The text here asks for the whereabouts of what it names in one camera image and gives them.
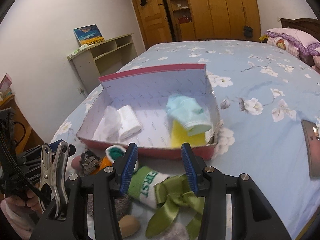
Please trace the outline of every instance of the green ribbon bow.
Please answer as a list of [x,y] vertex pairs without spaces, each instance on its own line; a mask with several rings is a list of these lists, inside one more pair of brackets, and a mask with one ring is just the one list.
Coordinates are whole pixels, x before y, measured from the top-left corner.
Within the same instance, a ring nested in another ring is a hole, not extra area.
[[189,239],[194,240],[200,231],[204,198],[197,198],[190,191],[187,176],[174,176],[158,183],[154,187],[157,205],[156,210],[148,223],[146,237],[151,238],[166,230],[175,220],[180,207],[190,207],[197,212],[187,225]]

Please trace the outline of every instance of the metal clip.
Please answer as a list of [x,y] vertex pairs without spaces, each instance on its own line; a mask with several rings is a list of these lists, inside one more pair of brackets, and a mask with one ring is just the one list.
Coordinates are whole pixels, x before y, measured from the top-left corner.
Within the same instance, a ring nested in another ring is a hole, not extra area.
[[[59,143],[54,161],[52,162],[52,150],[49,144],[42,145],[41,152],[41,177],[40,187],[41,191],[48,192],[48,186],[52,190],[56,201],[56,212],[54,219],[64,220],[68,196],[66,193],[64,181],[65,173],[69,156],[69,145],[65,141]],[[40,201],[42,212],[46,209],[44,203]]]

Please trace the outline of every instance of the pink sleeve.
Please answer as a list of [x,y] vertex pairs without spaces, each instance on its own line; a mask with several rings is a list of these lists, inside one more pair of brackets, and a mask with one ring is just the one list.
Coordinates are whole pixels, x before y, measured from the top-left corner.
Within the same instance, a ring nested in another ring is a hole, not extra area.
[[20,217],[16,213],[14,213],[9,208],[5,200],[1,202],[0,208],[14,231],[17,232],[22,240],[29,240],[32,234],[33,227],[28,222],[28,219],[26,217]]

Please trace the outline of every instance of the mobile phone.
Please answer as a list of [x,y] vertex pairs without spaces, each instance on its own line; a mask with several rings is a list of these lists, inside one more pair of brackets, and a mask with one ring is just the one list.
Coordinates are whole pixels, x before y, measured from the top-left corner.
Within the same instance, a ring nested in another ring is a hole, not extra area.
[[302,128],[307,144],[309,175],[310,177],[320,177],[320,137],[315,123],[302,120]]

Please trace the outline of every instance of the wooden headboard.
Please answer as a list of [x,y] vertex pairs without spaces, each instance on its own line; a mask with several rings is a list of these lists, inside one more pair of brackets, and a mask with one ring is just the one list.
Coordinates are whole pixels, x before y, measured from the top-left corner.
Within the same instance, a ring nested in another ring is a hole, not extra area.
[[280,19],[282,23],[282,28],[294,28],[297,30],[304,31],[314,36],[318,41],[320,41],[320,21],[309,18],[302,18],[296,20],[290,19]]

